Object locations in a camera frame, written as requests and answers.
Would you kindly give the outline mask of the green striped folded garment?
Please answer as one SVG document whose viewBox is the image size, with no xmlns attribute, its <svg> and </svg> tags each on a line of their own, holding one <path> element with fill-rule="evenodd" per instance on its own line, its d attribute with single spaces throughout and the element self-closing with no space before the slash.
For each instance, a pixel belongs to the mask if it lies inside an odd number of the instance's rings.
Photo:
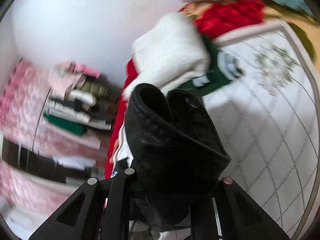
<svg viewBox="0 0 320 240">
<path fill-rule="evenodd" d="M 221 51 L 206 35 L 202 34 L 201 37 L 210 55 L 208 70 L 204 76 L 183 83 L 179 89 L 192 90 L 199 96 L 205 96 L 237 80 L 244 73 L 236 57 Z"/>
</svg>

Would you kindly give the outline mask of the white puffer jacket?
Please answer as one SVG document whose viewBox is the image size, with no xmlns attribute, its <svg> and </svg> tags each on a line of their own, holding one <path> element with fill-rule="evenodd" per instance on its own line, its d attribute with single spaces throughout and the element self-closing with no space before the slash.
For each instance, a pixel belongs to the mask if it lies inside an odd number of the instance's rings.
<svg viewBox="0 0 320 240">
<path fill-rule="evenodd" d="M 89 106 L 94 106 L 97 103 L 97 98 L 93 94 L 78 89 L 72 90 L 69 93 L 68 98 L 73 100 L 80 100 L 81 102 Z"/>
</svg>

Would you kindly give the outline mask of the white fluffy folded garment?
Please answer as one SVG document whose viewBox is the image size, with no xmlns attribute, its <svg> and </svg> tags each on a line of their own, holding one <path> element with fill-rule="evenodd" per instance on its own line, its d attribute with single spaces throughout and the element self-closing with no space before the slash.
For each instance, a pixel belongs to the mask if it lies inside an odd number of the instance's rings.
<svg viewBox="0 0 320 240">
<path fill-rule="evenodd" d="M 193 78 L 204 76 L 210 55 L 193 21 L 182 12 L 163 16 L 132 45 L 137 77 L 124 89 L 129 100 L 141 83 L 156 86 L 163 94 Z"/>
</svg>

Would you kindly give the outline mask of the green hanging garment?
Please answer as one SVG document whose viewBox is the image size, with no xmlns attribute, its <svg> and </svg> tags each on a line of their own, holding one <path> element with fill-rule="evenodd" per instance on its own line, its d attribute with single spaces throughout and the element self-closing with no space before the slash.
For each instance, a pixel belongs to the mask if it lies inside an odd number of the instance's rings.
<svg viewBox="0 0 320 240">
<path fill-rule="evenodd" d="M 87 133 L 88 129 L 81 125 L 72 121 L 68 121 L 53 115 L 49 115 L 47 113 L 43 113 L 43 117 L 52 125 L 63 129 L 69 133 L 72 133 L 77 136 L 82 136 Z"/>
</svg>

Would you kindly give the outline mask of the olive puffer jacket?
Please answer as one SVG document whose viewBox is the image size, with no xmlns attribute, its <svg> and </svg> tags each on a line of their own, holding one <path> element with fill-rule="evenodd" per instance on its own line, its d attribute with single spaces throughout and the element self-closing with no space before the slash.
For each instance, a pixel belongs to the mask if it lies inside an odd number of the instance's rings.
<svg viewBox="0 0 320 240">
<path fill-rule="evenodd" d="M 79 89 L 87 93 L 91 93 L 99 98 L 108 98 L 110 96 L 110 93 L 107 90 L 107 88 L 98 82 L 85 81 L 83 85 L 76 86 L 76 89 Z"/>
</svg>

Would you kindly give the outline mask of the pink floral curtain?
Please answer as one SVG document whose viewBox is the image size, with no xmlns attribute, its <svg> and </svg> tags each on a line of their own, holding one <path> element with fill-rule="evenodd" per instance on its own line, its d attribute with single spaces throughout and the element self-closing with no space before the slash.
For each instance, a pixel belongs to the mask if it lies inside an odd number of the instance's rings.
<svg viewBox="0 0 320 240">
<path fill-rule="evenodd" d="M 91 173 L 103 172 L 108 132 L 84 139 L 68 135 L 41 116 L 31 145 L 48 73 L 19 62 L 1 98 L 1 194 L 9 204 L 43 215 L 53 213 Z"/>
</svg>

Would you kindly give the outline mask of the black leather jacket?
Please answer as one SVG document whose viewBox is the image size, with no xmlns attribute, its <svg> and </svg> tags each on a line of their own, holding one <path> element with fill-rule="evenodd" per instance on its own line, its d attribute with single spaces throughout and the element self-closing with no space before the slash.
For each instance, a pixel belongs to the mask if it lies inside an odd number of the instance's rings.
<svg viewBox="0 0 320 240">
<path fill-rule="evenodd" d="M 137 85 L 125 113 L 125 133 L 138 181 L 163 222 L 181 225 L 231 161 L 201 99 L 189 90 L 163 94 Z"/>
</svg>

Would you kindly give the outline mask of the red floral blanket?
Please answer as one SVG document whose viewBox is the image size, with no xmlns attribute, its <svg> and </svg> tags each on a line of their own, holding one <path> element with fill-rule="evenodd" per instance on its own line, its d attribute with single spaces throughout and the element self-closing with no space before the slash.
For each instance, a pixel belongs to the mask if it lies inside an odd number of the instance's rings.
<svg viewBox="0 0 320 240">
<path fill-rule="evenodd" d="M 291 9 L 271 0 L 189 2 L 180 12 L 191 17 L 201 33 L 214 39 L 228 31 L 279 18 L 291 24 L 319 70 L 319 20 L 302 9 Z"/>
</svg>

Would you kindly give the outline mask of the black hanging coat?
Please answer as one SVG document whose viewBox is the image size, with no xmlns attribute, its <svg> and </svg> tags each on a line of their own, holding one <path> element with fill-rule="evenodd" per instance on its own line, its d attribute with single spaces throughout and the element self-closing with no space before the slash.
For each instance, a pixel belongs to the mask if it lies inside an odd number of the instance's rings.
<svg viewBox="0 0 320 240">
<path fill-rule="evenodd" d="M 103 121 L 106 124 L 112 124 L 114 116 L 99 106 L 90 106 L 78 99 L 61 100 L 58 98 L 49 98 L 48 106 L 65 116 L 89 123 L 93 120 Z"/>
</svg>

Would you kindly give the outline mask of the metal clothes rack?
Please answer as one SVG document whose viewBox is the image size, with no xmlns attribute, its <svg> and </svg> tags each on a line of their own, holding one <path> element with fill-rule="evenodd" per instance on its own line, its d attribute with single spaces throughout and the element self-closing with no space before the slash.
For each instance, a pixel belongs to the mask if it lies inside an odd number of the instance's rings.
<svg viewBox="0 0 320 240">
<path fill-rule="evenodd" d="M 31 152 L 33 152 L 33 153 L 35 152 L 35 151 L 34 151 L 34 145 L 35 145 L 37 130 L 38 130 L 38 127 L 39 127 L 39 124 L 40 124 L 41 116 L 42 116 L 44 107 L 45 107 L 45 105 L 46 105 L 46 102 L 47 102 L 47 100 L 48 100 L 51 92 L 52 92 L 52 87 L 50 87 L 49 90 L 48 90 L 48 92 L 47 92 L 47 95 L 46 95 L 46 97 L 45 97 L 45 99 L 44 99 L 44 102 L 43 102 L 43 104 L 42 104 L 42 107 L 41 107 L 41 111 L 40 111 L 39 117 L 38 117 L 38 119 L 37 119 L 36 128 L 35 128 L 35 132 L 34 132 L 34 136 L 33 136 L 33 142 L 32 142 L 32 145 L 31 145 Z"/>
</svg>

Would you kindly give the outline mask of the white quilted floral mat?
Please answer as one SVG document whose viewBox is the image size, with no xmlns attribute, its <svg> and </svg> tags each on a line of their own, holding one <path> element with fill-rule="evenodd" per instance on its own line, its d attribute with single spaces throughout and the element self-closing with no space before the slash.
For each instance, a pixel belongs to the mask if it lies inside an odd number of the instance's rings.
<svg viewBox="0 0 320 240">
<path fill-rule="evenodd" d="M 215 40 L 228 84 L 203 102 L 231 156 L 223 172 L 290 239 L 319 208 L 319 74 L 296 28 L 282 20 Z"/>
</svg>

